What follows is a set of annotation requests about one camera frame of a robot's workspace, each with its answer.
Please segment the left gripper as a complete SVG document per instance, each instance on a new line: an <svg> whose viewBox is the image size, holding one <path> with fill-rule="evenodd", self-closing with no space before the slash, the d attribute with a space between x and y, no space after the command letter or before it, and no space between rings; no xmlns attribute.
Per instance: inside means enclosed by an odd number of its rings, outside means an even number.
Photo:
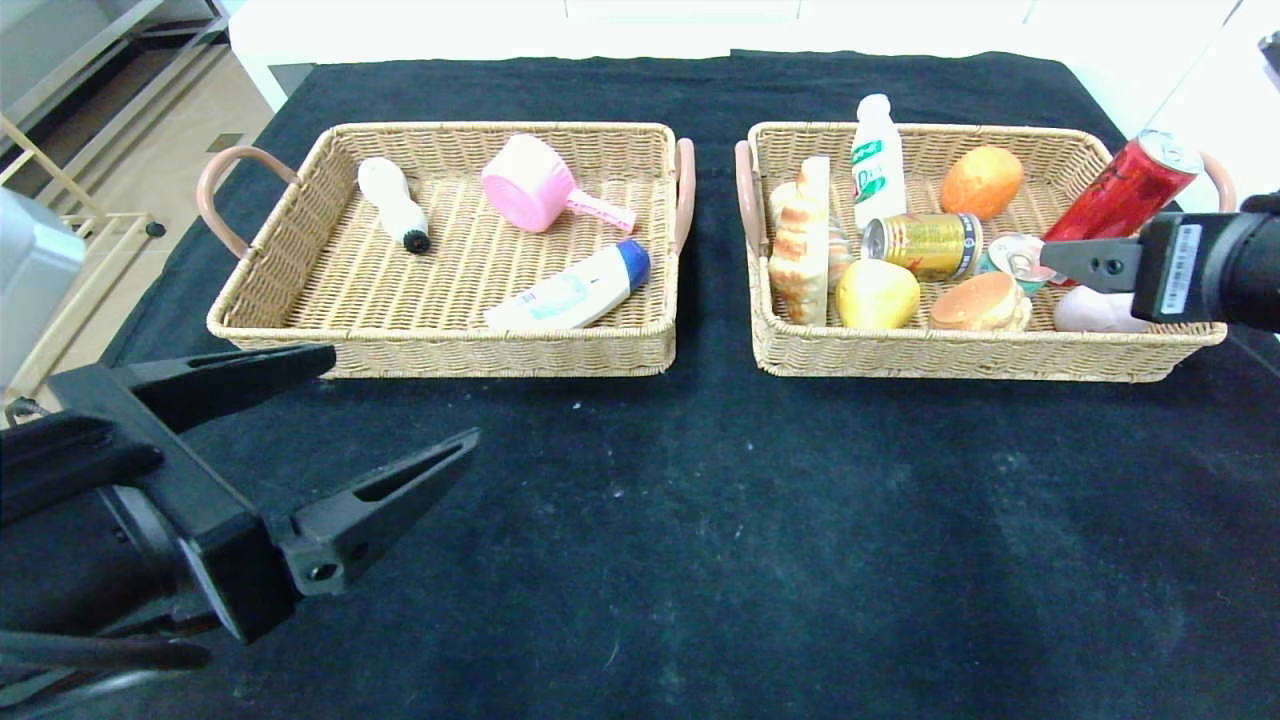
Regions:
<svg viewBox="0 0 1280 720"><path fill-rule="evenodd" d="M192 594L251 642L292 615L298 593L349 591L456 487L480 429L306 503L280 551L251 502L180 438L335 364L332 345L289 345L55 375L61 410L3 432L3 628L96 635Z"/></svg>

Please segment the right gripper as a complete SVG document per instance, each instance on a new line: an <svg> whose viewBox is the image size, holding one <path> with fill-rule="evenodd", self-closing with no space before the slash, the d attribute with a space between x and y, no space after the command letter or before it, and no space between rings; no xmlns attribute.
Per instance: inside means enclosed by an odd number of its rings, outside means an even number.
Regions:
<svg viewBox="0 0 1280 720"><path fill-rule="evenodd" d="M1047 242L1039 264L1101 293L1134 291L1132 315L1279 331L1279 218L1169 213L1134 238Z"/></svg>

